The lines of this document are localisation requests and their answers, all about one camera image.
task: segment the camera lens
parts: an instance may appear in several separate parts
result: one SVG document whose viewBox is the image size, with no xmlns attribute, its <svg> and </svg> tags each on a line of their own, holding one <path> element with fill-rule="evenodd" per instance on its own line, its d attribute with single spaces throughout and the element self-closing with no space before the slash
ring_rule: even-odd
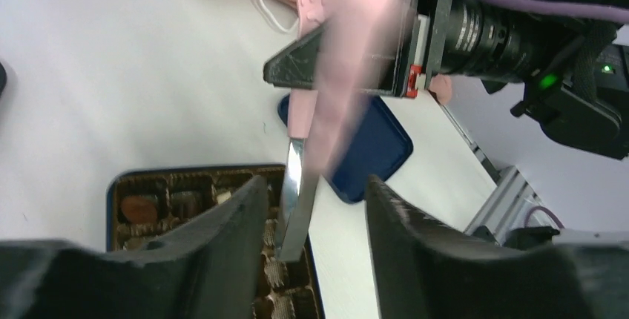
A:
<svg viewBox="0 0 629 319">
<path fill-rule="evenodd" d="M 535 19 L 476 0 L 452 0 L 442 74 L 518 83 L 542 67 L 547 42 Z"/>
</svg>

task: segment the pink knife handle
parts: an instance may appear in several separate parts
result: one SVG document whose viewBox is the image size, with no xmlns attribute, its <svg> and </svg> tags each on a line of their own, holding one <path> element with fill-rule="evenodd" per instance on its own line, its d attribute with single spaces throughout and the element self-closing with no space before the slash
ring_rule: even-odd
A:
<svg viewBox="0 0 629 319">
<path fill-rule="evenodd" d="M 289 137 L 306 139 L 317 103 L 317 91 L 292 89 L 289 97 Z"/>
<path fill-rule="evenodd" d="M 387 55 L 397 45 L 404 0 L 337 0 L 328 19 L 314 72 L 319 92 L 306 142 L 305 169 L 329 176 L 345 154 L 363 116 L 368 88 L 380 79 L 373 55 Z"/>
</svg>

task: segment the black camera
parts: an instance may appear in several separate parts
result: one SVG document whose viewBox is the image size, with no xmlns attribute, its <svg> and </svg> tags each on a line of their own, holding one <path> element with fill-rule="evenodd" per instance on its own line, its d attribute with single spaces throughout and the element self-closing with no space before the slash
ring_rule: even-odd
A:
<svg viewBox="0 0 629 319">
<path fill-rule="evenodd" d="M 618 160 L 629 154 L 629 49 L 612 45 L 620 24 L 541 16 L 479 0 L 409 0 L 418 12 L 388 71 L 367 93 L 413 97 L 437 73 L 478 77 L 488 93 L 524 83 L 512 114 L 552 140 Z M 629 7 L 629 0 L 543 0 Z M 264 66 L 264 80 L 312 88 L 325 25 Z"/>
</svg>

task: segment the chocolate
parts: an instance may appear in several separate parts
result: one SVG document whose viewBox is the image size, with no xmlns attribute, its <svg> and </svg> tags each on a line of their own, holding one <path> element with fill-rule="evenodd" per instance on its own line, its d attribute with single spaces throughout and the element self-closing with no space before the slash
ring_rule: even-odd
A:
<svg viewBox="0 0 629 319">
<path fill-rule="evenodd" d="M 276 219 L 269 219 L 264 226 L 264 246 L 273 248 L 275 244 L 275 226 L 277 226 Z"/>
<path fill-rule="evenodd" d="M 285 286 L 286 264 L 284 262 L 269 258 L 264 266 L 264 274 L 271 288 L 280 289 Z"/>
<path fill-rule="evenodd" d="M 257 299 L 254 302 L 254 318 L 255 319 L 275 319 L 275 305 L 268 298 Z"/>
<path fill-rule="evenodd" d="M 120 210 L 125 219 L 132 224 L 157 222 L 157 197 L 130 195 L 122 198 Z"/>
<path fill-rule="evenodd" d="M 124 249 L 128 251 L 137 250 L 152 239 L 152 237 L 132 237 L 125 242 Z"/>
<path fill-rule="evenodd" d="M 263 250 L 260 254 L 256 298 L 251 305 L 252 318 L 321 319 L 323 311 L 320 309 L 316 274 L 311 266 L 309 243 L 299 263 L 281 263 L 273 256 L 284 171 L 283 166 L 253 168 L 251 173 L 243 173 L 240 169 L 231 173 L 230 170 L 209 168 L 207 171 L 166 170 L 157 174 L 153 172 L 149 177 L 137 174 L 123 177 L 114 184 L 114 194 L 123 197 L 129 194 L 156 194 L 140 197 L 153 202 L 156 210 L 154 220 L 157 219 L 149 223 L 132 223 L 126 221 L 126 215 L 123 216 L 119 211 L 118 218 L 112 224 L 115 229 L 112 247 L 128 251 L 140 249 L 155 237 L 185 224 L 202 211 L 228 201 L 251 178 L 251 174 L 263 175 L 269 182 L 267 192 L 270 206 L 264 233 L 261 234 Z M 114 199 L 116 203 L 122 204 L 118 196 Z"/>
<path fill-rule="evenodd" d="M 220 192 L 219 194 L 217 194 L 217 197 L 216 197 L 217 204 L 223 204 L 224 202 L 229 200 L 229 198 L 231 198 L 231 192 L 230 191 Z"/>
<path fill-rule="evenodd" d="M 201 214 L 202 195 L 198 191 L 178 191 L 171 195 L 173 215 L 180 219 L 191 219 Z"/>
<path fill-rule="evenodd" d="M 257 290 L 256 290 L 256 297 L 258 298 L 266 297 L 267 295 L 271 294 L 271 287 L 269 286 L 269 283 L 266 281 L 266 276 L 263 271 L 264 265 L 266 264 L 266 257 L 264 257 L 264 255 L 261 255 L 260 259 L 261 259 L 261 266 L 260 266 L 260 271 L 258 273 Z"/>
</svg>

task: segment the blue tray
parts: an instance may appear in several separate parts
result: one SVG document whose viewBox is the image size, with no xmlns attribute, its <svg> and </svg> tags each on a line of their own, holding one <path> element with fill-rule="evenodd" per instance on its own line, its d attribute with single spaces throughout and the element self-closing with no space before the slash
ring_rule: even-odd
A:
<svg viewBox="0 0 629 319">
<path fill-rule="evenodd" d="M 288 96 L 282 99 L 277 112 L 286 125 Z M 412 141 L 402 125 L 384 101 L 374 97 L 345 158 L 329 182 L 330 186 L 345 203 L 359 203 L 364 198 L 369 175 L 375 174 L 382 180 L 389 179 L 406 162 L 412 151 Z"/>
</svg>

